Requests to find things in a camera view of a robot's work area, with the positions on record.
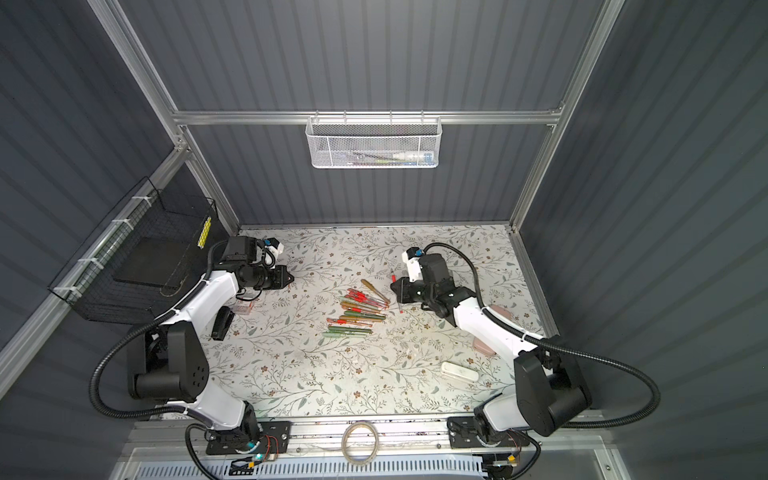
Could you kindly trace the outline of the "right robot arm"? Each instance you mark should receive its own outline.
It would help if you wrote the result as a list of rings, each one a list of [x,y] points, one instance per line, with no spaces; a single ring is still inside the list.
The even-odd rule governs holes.
[[[411,247],[403,252],[407,276],[390,288],[401,304],[418,304],[452,326],[471,334],[513,370],[514,390],[501,393],[477,408],[480,427],[493,431],[532,430],[549,436],[559,429],[608,429],[639,422],[661,403],[657,383],[624,362],[568,347],[558,336],[543,337],[514,325],[486,305],[479,273],[470,269],[472,287],[459,286],[439,249],[443,243]],[[650,398],[638,410],[603,420],[580,421],[578,415],[593,404],[591,390],[580,368],[587,360],[628,374],[642,382]]]

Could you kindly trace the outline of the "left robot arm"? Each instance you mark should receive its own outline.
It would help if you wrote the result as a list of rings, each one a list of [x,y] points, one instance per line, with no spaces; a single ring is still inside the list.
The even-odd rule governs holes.
[[[287,267],[277,262],[283,250],[274,237],[235,236],[213,244],[205,273],[191,291],[152,322],[130,330],[99,361],[88,386],[94,409],[117,419],[181,413],[213,431],[257,437],[253,406],[212,380],[200,337],[204,333],[214,340],[226,336],[234,319],[227,304],[241,300],[245,291],[262,294],[293,283]],[[102,399],[102,375],[120,352],[127,355],[131,397],[156,400],[158,406],[120,410]]]

